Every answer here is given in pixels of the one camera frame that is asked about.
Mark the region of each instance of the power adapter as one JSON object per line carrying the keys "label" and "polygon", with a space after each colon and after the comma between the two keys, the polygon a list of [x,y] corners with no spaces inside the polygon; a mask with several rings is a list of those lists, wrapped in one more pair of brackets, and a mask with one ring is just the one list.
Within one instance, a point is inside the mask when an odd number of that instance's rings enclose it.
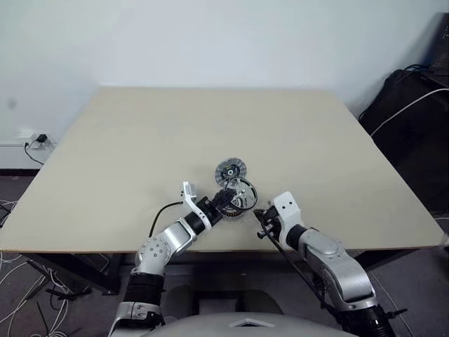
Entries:
{"label": "power adapter", "polygon": [[41,133],[39,136],[37,136],[36,141],[38,143],[44,143],[47,139],[47,135],[45,133]]}

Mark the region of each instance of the black table leg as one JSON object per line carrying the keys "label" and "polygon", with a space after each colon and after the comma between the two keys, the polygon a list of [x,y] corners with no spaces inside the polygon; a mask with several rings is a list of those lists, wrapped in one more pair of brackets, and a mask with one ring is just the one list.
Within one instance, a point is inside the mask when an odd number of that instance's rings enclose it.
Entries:
{"label": "black table leg", "polygon": [[417,249],[389,249],[365,251],[355,257],[355,259],[360,263],[364,270],[369,272],[370,270],[374,270],[381,265],[386,265],[397,258],[413,253],[416,250]]}
{"label": "black table leg", "polygon": [[[115,253],[112,254],[112,259],[109,264],[109,268],[107,269],[107,276],[110,279],[118,279],[120,281],[120,267],[125,259],[125,253]],[[117,292],[113,291],[104,291],[103,295],[116,295]]]}
{"label": "black table leg", "polygon": [[113,259],[111,262],[111,264],[114,263],[111,267],[114,267],[113,269],[116,271],[113,271],[111,275],[105,275],[72,254],[24,253],[23,255],[54,269],[58,274],[109,295],[115,295],[119,292],[120,277],[118,276],[119,265],[117,263],[120,258],[118,258],[118,261]]}

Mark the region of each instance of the table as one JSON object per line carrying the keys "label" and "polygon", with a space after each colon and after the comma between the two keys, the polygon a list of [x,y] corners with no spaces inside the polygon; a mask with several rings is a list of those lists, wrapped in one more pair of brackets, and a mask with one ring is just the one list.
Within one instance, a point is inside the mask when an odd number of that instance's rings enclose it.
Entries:
{"label": "table", "polygon": [[[443,238],[369,135],[327,91],[103,87],[6,221],[0,249],[135,251],[156,212],[180,200],[183,180],[200,197],[219,190],[213,173],[228,157],[245,161],[257,206],[266,208],[290,190],[304,223],[347,249],[382,249],[388,258]],[[168,209],[155,232],[183,215],[181,208]],[[258,230],[248,212],[217,224],[190,250],[273,251]]]}

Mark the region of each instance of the white cable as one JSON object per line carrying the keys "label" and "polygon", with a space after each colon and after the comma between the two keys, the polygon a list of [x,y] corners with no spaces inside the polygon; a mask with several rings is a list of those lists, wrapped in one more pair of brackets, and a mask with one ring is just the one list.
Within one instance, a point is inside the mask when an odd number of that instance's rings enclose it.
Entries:
{"label": "white cable", "polygon": [[22,255],[20,255],[19,254],[19,256],[17,256],[17,257],[15,257],[15,258],[11,258],[11,259],[3,259],[3,262],[5,262],[5,263],[11,263],[11,262],[14,262],[14,261],[17,261],[19,258],[21,258],[22,257]]}
{"label": "white cable", "polygon": [[5,318],[3,318],[3,319],[0,321],[0,324],[3,323],[3,322],[5,322],[11,315],[14,315],[17,311],[19,311],[20,308],[23,307],[23,305],[25,305],[26,302],[27,302],[27,301],[23,301],[23,303],[20,304],[14,311],[12,311],[12,313],[10,313],[8,316],[6,316]]}
{"label": "white cable", "polygon": [[426,93],[425,95],[421,96],[420,98],[414,100],[413,102],[411,102],[409,105],[406,105],[405,107],[403,107],[402,109],[400,109],[396,114],[394,114],[393,116],[391,116],[390,118],[385,119],[371,134],[370,136],[373,137],[374,134],[376,132],[379,131],[380,128],[382,128],[386,123],[388,123],[389,121],[391,121],[394,117],[396,117],[398,114],[402,113],[404,110],[408,109],[409,107],[411,107],[412,105],[414,105],[415,103],[418,103],[421,100],[424,100],[427,96],[433,95],[434,93],[438,93],[440,91],[449,91],[449,88],[440,88],[440,89],[436,89],[434,91],[431,91],[430,93]]}
{"label": "white cable", "polygon": [[[388,299],[390,300],[391,304],[393,305],[394,309],[396,311],[398,311],[398,307],[396,306],[395,302],[393,301],[393,298],[391,298],[390,294],[388,293],[387,290],[385,290],[384,286],[382,286],[382,283],[380,283],[379,279],[376,277],[376,275],[374,275],[374,272],[370,272],[371,276],[373,277],[373,279],[376,280],[377,284],[379,285],[379,287],[381,288],[381,290],[383,290],[383,292],[385,293],[385,295],[387,295]],[[407,322],[404,320],[404,317],[402,317],[402,314],[399,314],[399,318],[401,319],[401,321],[403,322],[403,324],[406,326],[408,333],[412,336],[415,337],[415,335],[413,334],[412,330],[410,329],[410,327],[408,326]]]}
{"label": "white cable", "polygon": [[14,270],[16,270],[16,269],[22,267],[23,265],[27,265],[27,263],[26,263],[26,262],[23,262],[23,263],[19,264],[18,266],[14,267],[13,269],[11,269],[11,270],[5,275],[5,277],[4,277],[3,279],[1,279],[0,285],[5,281],[5,279],[10,275],[10,273],[12,273]]}
{"label": "white cable", "polygon": [[[57,286],[58,288],[61,288],[64,293],[66,293],[66,294],[69,293],[69,291],[70,291],[69,288],[64,283],[62,283],[61,280],[58,279],[57,276],[53,275],[54,271],[51,268],[47,268],[44,265],[42,266],[42,268],[48,274],[50,274],[51,281],[55,286]],[[48,334],[46,334],[44,337],[67,337],[66,333],[64,333],[62,331],[58,331],[58,329],[61,326],[61,324],[64,322],[68,311],[69,311],[69,300],[66,299],[66,300],[62,301],[62,305],[58,311],[58,315],[56,316],[55,321],[53,322],[53,325],[51,326],[50,330],[48,331]],[[43,337],[43,336],[40,333],[34,333],[30,337]]]}
{"label": "white cable", "polygon": [[11,205],[11,204],[16,205],[19,201],[18,201],[18,200],[15,200],[15,201],[9,201],[9,200],[3,200],[3,199],[0,199],[0,202],[1,202],[1,204],[2,204],[3,206],[5,206],[5,205]]}
{"label": "white cable", "polygon": [[27,302],[27,300],[25,300],[25,299],[26,299],[26,297],[28,296],[28,294],[31,293],[31,291],[34,289],[34,286],[36,286],[36,284],[38,284],[39,282],[40,282],[40,284],[42,284],[43,281],[45,281],[45,277],[44,277],[43,275],[39,276],[39,277],[37,278],[37,280],[33,283],[33,285],[30,286],[30,288],[29,288],[28,291],[25,293],[25,295],[22,297],[22,299],[19,301],[19,304],[18,304],[17,307],[14,309],[14,311],[8,315],[8,317],[12,315],[11,321],[9,321],[9,326],[8,326],[8,337],[10,336],[10,333],[11,333],[11,326],[12,326],[12,324],[13,324],[13,320],[14,320],[15,314],[17,313],[17,311],[19,311],[19,309],[20,309],[21,307],[23,307],[23,305],[25,305],[25,303]]}
{"label": "white cable", "polygon": [[[14,207],[17,205],[17,203],[19,202],[18,200],[16,200],[16,201],[8,201],[8,200],[2,200],[2,199],[0,199],[0,201],[1,201],[1,205],[2,206],[12,204],[10,211],[12,211],[14,209]],[[6,222],[6,219],[8,217],[9,217],[9,214],[5,218],[2,219],[2,221],[0,223],[0,227],[3,226],[3,224]]]}
{"label": "white cable", "polygon": [[109,265],[109,259],[106,256],[104,256],[103,254],[101,254],[101,253],[98,253],[98,255],[106,260],[106,266],[103,267],[103,268],[106,268],[107,265]]}

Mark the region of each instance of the circular saw blade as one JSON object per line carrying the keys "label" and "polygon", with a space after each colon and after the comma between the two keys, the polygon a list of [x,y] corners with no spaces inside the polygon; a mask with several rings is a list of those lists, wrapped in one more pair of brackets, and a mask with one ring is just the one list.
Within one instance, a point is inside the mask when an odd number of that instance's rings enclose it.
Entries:
{"label": "circular saw blade", "polygon": [[219,163],[215,169],[215,182],[221,187],[225,187],[231,179],[245,177],[246,165],[239,158],[228,158]]}

